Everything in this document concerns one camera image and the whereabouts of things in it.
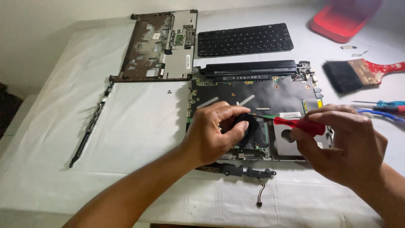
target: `laptop keyboard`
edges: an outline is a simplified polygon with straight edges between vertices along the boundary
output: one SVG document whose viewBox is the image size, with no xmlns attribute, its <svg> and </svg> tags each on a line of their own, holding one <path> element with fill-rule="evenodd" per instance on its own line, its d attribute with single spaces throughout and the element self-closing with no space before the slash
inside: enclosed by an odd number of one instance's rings
<svg viewBox="0 0 405 228">
<path fill-rule="evenodd" d="M 278 52 L 294 48 L 285 23 L 198 34 L 199 57 Z"/>
</svg>

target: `left hand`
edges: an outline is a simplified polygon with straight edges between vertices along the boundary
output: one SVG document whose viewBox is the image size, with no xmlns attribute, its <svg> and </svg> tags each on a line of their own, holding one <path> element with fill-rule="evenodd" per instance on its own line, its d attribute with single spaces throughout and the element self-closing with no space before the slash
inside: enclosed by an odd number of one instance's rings
<svg viewBox="0 0 405 228">
<path fill-rule="evenodd" d="M 232 129 L 230 127 L 237 116 L 249 112 L 248 108 L 230 106 L 225 101 L 197 110 L 179 145 L 180 151 L 185 151 L 190 156 L 194 168 L 217 161 L 243 139 L 249 126 L 247 121 L 239 122 Z M 218 126 L 228 132 L 222 134 Z"/>
</svg>

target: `red screwdriver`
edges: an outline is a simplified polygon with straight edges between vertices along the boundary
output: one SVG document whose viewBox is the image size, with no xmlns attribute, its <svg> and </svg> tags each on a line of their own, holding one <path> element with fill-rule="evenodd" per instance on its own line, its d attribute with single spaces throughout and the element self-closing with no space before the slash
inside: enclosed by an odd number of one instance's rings
<svg viewBox="0 0 405 228">
<path fill-rule="evenodd" d="M 325 130 L 326 130 L 326 126 L 310 121 L 310 120 L 286 120 L 280 117 L 276 117 L 276 118 L 267 118 L 264 116 L 257 116 L 257 115 L 252 115 L 254 117 L 258 117 L 258 118 L 262 118 L 265 120 L 271 120 L 274 122 L 274 124 L 278 125 L 278 124 L 282 124 L 282 125 L 287 125 L 290 126 L 291 128 L 299 128 L 307 133 L 310 133 L 313 136 L 319 135 L 322 136 L 325 134 Z"/>
</svg>

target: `barcode sticker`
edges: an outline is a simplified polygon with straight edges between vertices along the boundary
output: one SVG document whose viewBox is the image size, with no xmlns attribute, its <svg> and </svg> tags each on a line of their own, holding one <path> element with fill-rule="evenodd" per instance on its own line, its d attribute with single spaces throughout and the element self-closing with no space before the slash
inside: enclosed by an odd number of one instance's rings
<svg viewBox="0 0 405 228">
<path fill-rule="evenodd" d="M 186 55 L 186 58 L 185 58 L 185 67 L 186 67 L 187 69 L 191 69 L 191 65 L 190 65 L 190 55 Z"/>
<path fill-rule="evenodd" d="M 289 117 L 301 117 L 301 112 L 282 112 L 280 113 L 281 118 L 289 118 Z"/>
<path fill-rule="evenodd" d="M 158 40 L 158 39 L 160 39 L 160 33 L 155 33 L 155 34 L 153 34 L 152 39 L 153 39 L 153 40 Z"/>
</svg>

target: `blue cable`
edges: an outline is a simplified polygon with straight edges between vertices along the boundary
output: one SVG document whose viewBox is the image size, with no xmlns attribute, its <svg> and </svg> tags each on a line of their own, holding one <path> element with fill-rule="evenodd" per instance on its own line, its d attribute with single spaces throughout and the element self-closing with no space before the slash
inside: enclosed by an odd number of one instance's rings
<svg viewBox="0 0 405 228">
<path fill-rule="evenodd" d="M 379 115 L 379 116 L 383 116 L 386 117 L 392 121 L 394 121 L 396 124 L 398 124 L 401 127 L 405 127 L 405 120 L 399 117 L 396 117 L 394 115 L 391 115 L 389 113 L 386 112 L 380 112 L 380 111 L 372 111 L 372 110 L 357 110 L 358 113 L 362 113 L 362 112 L 369 112 L 373 115 Z"/>
</svg>

